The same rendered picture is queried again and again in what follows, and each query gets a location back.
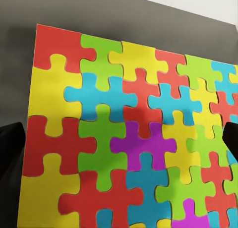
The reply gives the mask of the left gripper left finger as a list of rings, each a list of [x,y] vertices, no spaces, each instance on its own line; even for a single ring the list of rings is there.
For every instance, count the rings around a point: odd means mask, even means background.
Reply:
[[[0,127],[0,181],[25,143],[21,122]]]

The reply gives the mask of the jigsaw puzzle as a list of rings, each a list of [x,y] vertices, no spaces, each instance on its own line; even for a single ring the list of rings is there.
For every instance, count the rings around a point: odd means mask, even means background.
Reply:
[[[37,24],[17,228],[238,228],[238,65]]]

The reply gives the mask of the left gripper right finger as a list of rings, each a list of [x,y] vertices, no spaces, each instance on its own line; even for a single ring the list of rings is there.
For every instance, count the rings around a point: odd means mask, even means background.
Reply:
[[[222,139],[238,162],[238,124],[227,122]]]

